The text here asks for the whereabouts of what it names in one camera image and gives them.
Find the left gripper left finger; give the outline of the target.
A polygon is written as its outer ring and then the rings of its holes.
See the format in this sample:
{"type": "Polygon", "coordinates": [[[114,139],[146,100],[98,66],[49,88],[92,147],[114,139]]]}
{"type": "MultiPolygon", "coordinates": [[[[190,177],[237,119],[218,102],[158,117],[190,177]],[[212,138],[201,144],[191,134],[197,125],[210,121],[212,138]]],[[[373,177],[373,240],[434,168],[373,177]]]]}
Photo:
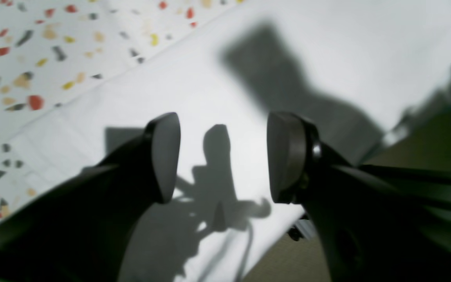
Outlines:
{"type": "Polygon", "coordinates": [[[115,282],[141,216],[173,196],[180,150],[175,112],[95,166],[0,221],[0,280],[115,282]]]}

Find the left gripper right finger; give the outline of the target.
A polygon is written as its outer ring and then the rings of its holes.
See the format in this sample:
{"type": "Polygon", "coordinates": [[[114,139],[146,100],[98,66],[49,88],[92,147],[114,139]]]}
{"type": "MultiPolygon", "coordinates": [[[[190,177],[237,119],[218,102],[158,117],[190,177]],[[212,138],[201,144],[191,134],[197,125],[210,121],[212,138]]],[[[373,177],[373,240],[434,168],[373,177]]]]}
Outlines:
{"type": "Polygon", "coordinates": [[[267,148],[272,200],[302,205],[333,282],[451,282],[451,172],[353,166],[283,111],[267,148]]]}

